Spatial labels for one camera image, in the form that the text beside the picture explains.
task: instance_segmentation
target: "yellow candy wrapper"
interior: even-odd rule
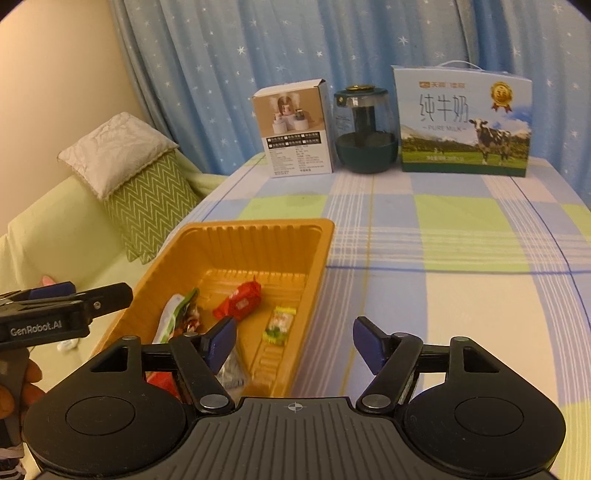
[[[290,334],[291,323],[296,315],[296,309],[290,307],[275,307],[262,339],[274,345],[284,345]]]

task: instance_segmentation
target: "beige wall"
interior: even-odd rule
[[[0,22],[0,235],[70,174],[57,154],[122,111],[142,118],[108,0],[24,0]]]

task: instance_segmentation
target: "gold medal emblem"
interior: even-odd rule
[[[505,112],[511,112],[511,102],[513,101],[513,90],[505,82],[496,82],[491,87],[492,107],[495,111],[501,106]]]

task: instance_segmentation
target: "sofa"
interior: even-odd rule
[[[176,161],[201,199],[226,178],[201,173],[178,150]],[[12,220],[0,237],[0,293],[39,286],[43,275],[71,281],[77,291],[118,282],[134,287],[149,266],[127,260],[105,208],[74,175]],[[86,362],[116,315],[95,319],[90,335],[68,352],[56,344],[33,347],[31,358],[43,370],[39,386],[50,389]]]

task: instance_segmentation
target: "checkered tablecloth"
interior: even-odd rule
[[[548,162],[533,158],[523,179],[398,168],[272,179],[257,155],[181,226],[315,217],[336,230],[294,395],[359,396],[372,379],[352,344],[361,314],[426,343],[469,336],[559,405],[554,470],[591,479],[591,213]]]

